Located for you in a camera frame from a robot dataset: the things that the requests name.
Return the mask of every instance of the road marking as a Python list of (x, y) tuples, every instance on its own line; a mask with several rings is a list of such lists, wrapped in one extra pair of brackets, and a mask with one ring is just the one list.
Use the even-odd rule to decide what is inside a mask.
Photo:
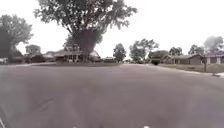
[(6, 128), (1, 118), (0, 118), (0, 125), (2, 128)]

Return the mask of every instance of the grass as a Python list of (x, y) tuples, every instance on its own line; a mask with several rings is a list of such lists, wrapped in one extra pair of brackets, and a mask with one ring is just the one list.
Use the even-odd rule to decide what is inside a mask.
[(112, 67), (119, 66), (119, 63), (55, 63), (55, 64), (40, 64), (35, 66), (49, 67)]
[(174, 65), (174, 64), (160, 64), (162, 67), (175, 68), (186, 71), (195, 71), (202, 73), (221, 73), (224, 72), (224, 64), (208, 64), (207, 71), (204, 72), (204, 65)]

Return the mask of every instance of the street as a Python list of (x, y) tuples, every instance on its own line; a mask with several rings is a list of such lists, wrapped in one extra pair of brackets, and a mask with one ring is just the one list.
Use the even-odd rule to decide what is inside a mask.
[(224, 79), (145, 65), (0, 67), (13, 128), (223, 128)]

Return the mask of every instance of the overcast sky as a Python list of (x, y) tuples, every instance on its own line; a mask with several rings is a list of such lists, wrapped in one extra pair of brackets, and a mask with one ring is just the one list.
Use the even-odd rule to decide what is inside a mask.
[[(130, 18), (131, 25), (122, 30), (110, 29), (95, 49), (102, 57), (112, 56), (117, 43), (128, 50), (135, 40), (154, 39), (160, 49), (182, 47), (187, 53), (192, 44), (202, 45), (208, 36), (224, 37), (223, 0), (126, 0), (138, 8)], [(0, 15), (17, 14), (33, 25), (30, 44), (41, 46), (42, 52), (62, 48), (68, 35), (56, 23), (45, 24), (35, 19), (36, 0), (0, 0)], [(25, 46), (18, 46), (23, 53)]]

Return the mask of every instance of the curb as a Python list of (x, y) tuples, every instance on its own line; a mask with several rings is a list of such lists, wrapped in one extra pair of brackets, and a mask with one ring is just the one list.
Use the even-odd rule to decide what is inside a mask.
[(200, 72), (195, 72), (195, 71), (179, 70), (179, 69), (175, 69), (175, 68), (168, 68), (168, 67), (161, 67), (161, 66), (158, 66), (158, 67), (159, 68), (170, 69), (170, 70), (176, 70), (176, 71), (179, 71), (179, 72), (185, 72), (185, 73), (191, 73), (191, 74), (200, 74), (200, 75), (207, 75), (207, 76), (213, 76), (213, 77), (218, 77), (218, 78), (224, 78), (224, 76), (219, 75), (219, 74), (215, 74), (215, 73), (200, 73)]
[(218, 74), (212, 74), (212, 76), (214, 76), (214, 77), (221, 77), (221, 75), (218, 75)]

